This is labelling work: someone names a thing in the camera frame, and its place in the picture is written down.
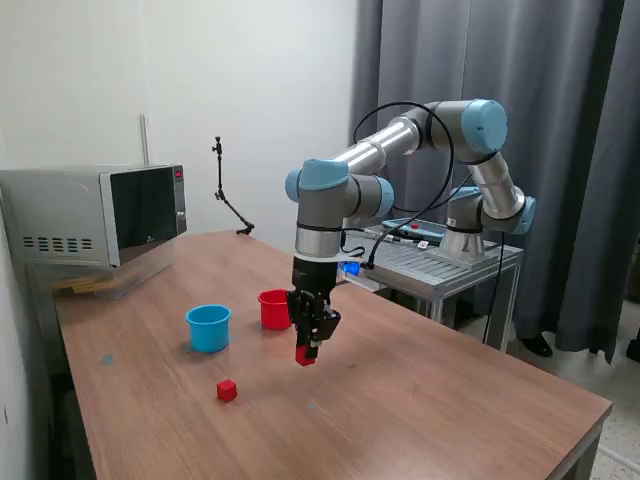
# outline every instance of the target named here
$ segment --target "robotic arm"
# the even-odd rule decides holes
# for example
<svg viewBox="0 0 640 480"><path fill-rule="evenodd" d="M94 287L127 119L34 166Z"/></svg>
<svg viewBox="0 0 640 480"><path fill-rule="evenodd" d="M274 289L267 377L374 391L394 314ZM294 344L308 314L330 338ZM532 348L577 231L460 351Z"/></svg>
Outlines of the robotic arm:
<svg viewBox="0 0 640 480"><path fill-rule="evenodd" d="M493 100L434 102L427 106L446 124L458 160L469 168L477 187L462 189L449 203L447 232L440 250L448 256L482 253L469 248L467 235L482 228L526 233L535 199L525 197L509 175L500 148L507 136L507 116ZM333 159L307 160L287 176L285 190L298 203L293 285L287 303L297 330L296 360L315 362L318 347L340 321L331 308L342 223L349 217L379 217L393 205L391 184L373 175L387 158L409 155L429 146L447 149L449 142L433 116L414 108L386 128L349 147Z"/></svg>

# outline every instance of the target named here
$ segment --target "microwave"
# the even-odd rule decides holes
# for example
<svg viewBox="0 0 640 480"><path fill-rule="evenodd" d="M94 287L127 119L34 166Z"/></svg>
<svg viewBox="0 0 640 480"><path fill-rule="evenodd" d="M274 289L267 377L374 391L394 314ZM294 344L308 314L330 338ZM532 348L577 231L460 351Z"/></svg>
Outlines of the microwave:
<svg viewBox="0 0 640 480"><path fill-rule="evenodd" d="M119 267L187 230L181 165L0 171L12 255Z"/></svg>

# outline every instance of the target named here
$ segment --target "blue cup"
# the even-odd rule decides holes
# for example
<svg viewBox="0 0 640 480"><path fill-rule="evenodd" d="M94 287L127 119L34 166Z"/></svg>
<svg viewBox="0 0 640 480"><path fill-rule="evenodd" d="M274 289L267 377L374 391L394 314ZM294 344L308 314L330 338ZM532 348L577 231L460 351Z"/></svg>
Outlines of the blue cup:
<svg viewBox="0 0 640 480"><path fill-rule="evenodd" d="M203 353L215 353L229 345L231 310L224 305L202 305L187 312L191 347Z"/></svg>

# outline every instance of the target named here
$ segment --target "red cube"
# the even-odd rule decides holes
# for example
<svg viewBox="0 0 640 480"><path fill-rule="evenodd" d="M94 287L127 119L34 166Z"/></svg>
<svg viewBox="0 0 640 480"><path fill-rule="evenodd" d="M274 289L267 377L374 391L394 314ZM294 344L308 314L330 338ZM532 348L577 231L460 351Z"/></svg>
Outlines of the red cube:
<svg viewBox="0 0 640 480"><path fill-rule="evenodd" d="M227 378L218 384L218 398L230 402L238 395L238 388L233 380Z"/></svg>
<svg viewBox="0 0 640 480"><path fill-rule="evenodd" d="M299 347L296 347L296 362L298 362L303 367L306 367L307 365L313 365L314 363L316 363L316 359L307 358L307 346L300 345Z"/></svg>

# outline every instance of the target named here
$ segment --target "gray curtain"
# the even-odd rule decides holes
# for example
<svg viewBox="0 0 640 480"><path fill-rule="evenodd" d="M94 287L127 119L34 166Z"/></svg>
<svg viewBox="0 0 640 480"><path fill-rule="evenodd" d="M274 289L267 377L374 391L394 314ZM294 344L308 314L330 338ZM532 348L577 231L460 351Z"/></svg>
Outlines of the gray curtain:
<svg viewBox="0 0 640 480"><path fill-rule="evenodd" d="M640 230L640 2L626 3L362 0L352 110L355 123L395 100L501 102L504 157L538 200L532 231L507 242L526 251L518 335L553 331L558 348L601 349L609 360ZM359 135L400 111L380 112ZM420 151L386 167L397 206L424 207L445 155ZM457 169L453 184L466 175Z"/></svg>

